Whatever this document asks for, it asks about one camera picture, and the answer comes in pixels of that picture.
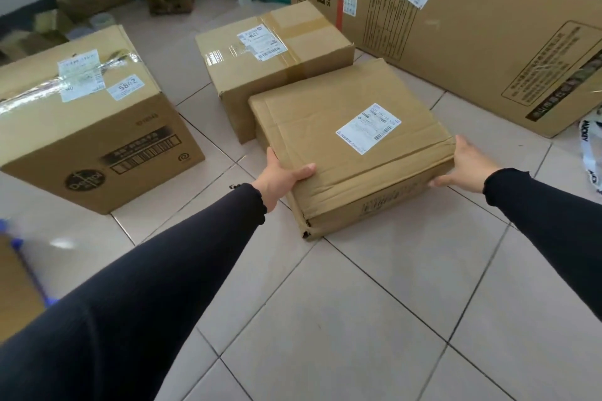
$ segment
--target box flap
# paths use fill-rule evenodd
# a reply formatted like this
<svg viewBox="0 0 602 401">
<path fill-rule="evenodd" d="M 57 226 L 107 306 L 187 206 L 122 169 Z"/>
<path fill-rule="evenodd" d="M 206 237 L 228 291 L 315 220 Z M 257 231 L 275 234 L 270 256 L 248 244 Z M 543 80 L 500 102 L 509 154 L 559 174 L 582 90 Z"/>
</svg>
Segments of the box flap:
<svg viewBox="0 0 602 401">
<path fill-rule="evenodd" d="M 288 51 L 261 61 L 245 48 L 237 35 L 261 24 L 284 43 Z M 310 2 L 219 27 L 197 35 L 196 42 L 211 81 L 220 94 L 299 63 L 352 47 L 352 43 Z"/>
<path fill-rule="evenodd" d="M 58 62 L 91 52 L 100 65 L 60 77 Z M 61 92 L 82 76 L 102 73 L 103 88 L 71 101 Z M 108 89 L 135 75 L 143 86 L 123 97 Z M 121 26 L 0 68 L 0 166 L 50 145 L 161 92 Z"/>
<path fill-rule="evenodd" d="M 449 132 L 382 59 L 261 93 L 249 103 L 284 167 L 318 165 L 293 190 L 305 219 L 453 158 Z M 401 123 L 359 154 L 336 132 L 374 103 Z"/>
</svg>

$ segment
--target person's right hand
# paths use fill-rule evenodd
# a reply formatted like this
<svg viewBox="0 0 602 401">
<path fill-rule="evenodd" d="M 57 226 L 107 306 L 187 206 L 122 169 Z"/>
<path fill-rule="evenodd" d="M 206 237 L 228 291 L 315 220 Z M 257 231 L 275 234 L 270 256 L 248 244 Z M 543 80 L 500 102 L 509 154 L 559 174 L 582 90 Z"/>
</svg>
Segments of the person's right hand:
<svg viewBox="0 0 602 401">
<path fill-rule="evenodd" d="M 483 193 L 485 180 L 501 167 L 483 154 L 462 135 L 456 135 L 455 167 L 451 173 L 436 177 L 429 185 L 457 185 L 469 192 Z"/>
</svg>

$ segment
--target person's right arm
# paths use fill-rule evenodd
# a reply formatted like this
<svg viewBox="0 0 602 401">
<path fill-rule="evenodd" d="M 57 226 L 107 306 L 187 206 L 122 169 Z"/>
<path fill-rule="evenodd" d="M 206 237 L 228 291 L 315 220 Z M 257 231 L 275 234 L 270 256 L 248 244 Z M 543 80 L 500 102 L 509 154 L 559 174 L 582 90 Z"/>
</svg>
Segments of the person's right arm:
<svg viewBox="0 0 602 401">
<path fill-rule="evenodd" d="M 455 170 L 431 185 L 484 193 L 602 320 L 602 206 L 502 169 L 462 136 L 454 159 Z"/>
</svg>

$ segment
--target black long sleeve shirt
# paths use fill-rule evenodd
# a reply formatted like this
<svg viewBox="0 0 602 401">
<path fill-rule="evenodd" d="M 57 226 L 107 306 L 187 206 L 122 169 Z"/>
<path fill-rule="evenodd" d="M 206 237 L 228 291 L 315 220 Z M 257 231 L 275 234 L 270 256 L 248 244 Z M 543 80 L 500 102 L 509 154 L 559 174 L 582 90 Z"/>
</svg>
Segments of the black long sleeve shirt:
<svg viewBox="0 0 602 401">
<path fill-rule="evenodd" d="M 602 206 L 514 169 L 484 193 L 601 318 Z M 153 400 L 265 213 L 242 185 L 111 263 L 0 347 L 0 397 Z"/>
</svg>

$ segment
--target tile floor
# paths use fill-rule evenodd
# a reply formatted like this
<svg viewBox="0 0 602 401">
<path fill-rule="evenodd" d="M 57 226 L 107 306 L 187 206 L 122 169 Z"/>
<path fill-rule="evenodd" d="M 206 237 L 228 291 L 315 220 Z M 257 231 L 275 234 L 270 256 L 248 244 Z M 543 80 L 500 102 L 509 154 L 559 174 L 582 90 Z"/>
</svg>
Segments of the tile floor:
<svg viewBox="0 0 602 401">
<path fill-rule="evenodd" d="M 207 156 L 99 216 L 0 174 L 0 216 L 60 298 L 265 165 L 238 144 L 194 35 L 273 9 L 197 0 L 191 15 L 114 11 Z M 358 61 L 370 56 L 358 51 Z M 394 69 L 454 133 L 499 162 L 602 202 L 571 127 L 547 140 Z M 161 401 L 599 400 L 602 325 L 482 196 L 433 190 L 317 243 L 279 204 L 180 352 Z"/>
</svg>

